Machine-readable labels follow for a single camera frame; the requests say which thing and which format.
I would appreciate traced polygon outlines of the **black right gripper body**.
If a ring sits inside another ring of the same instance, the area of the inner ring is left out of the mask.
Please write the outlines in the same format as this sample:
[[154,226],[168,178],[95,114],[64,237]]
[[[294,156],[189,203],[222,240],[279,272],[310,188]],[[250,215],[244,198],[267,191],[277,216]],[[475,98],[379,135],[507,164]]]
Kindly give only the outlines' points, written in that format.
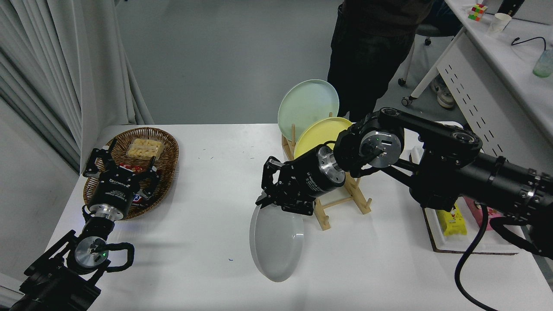
[[334,190],[332,150],[317,146],[293,161],[276,164],[279,168],[276,203],[312,202]]

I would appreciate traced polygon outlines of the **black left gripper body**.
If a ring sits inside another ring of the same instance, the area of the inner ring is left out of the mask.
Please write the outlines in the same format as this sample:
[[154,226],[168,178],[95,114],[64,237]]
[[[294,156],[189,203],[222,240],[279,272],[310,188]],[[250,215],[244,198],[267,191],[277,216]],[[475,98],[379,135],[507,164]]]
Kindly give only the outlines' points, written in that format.
[[139,189],[140,182],[132,171],[125,168],[105,171],[99,176],[99,183],[89,200],[89,210],[103,204],[119,211],[128,211]]

